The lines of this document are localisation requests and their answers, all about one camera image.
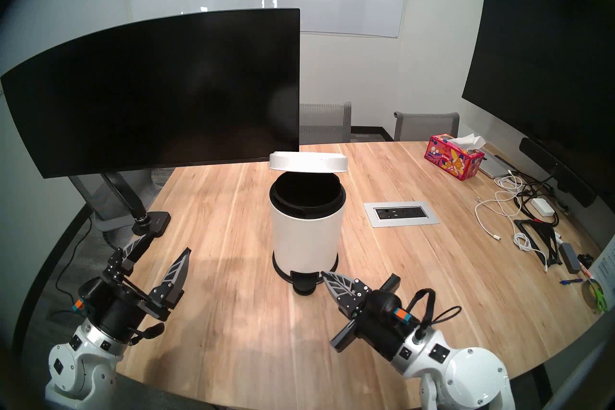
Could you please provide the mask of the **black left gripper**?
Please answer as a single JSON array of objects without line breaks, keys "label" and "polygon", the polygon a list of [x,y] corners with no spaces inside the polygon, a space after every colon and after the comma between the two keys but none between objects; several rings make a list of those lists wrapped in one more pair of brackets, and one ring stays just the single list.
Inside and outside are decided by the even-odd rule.
[{"label": "black left gripper", "polygon": [[[106,273],[130,276],[153,240],[154,235],[142,235],[118,248],[108,260]],[[122,344],[137,344],[162,335],[164,322],[184,294],[190,254],[191,249],[185,248],[150,296],[131,284],[113,279],[95,277],[83,283],[78,295],[91,325]]]}]

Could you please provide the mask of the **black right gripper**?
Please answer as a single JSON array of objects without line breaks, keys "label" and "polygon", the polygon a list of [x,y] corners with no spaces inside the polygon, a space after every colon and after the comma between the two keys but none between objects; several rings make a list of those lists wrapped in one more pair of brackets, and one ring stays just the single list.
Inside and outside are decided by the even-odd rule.
[{"label": "black right gripper", "polygon": [[395,312],[402,308],[395,294],[400,277],[391,276],[378,289],[371,289],[358,278],[337,272],[321,272],[323,284],[348,323],[330,341],[338,353],[356,339],[362,339],[387,361],[395,356],[409,335],[409,317],[401,319]]}]

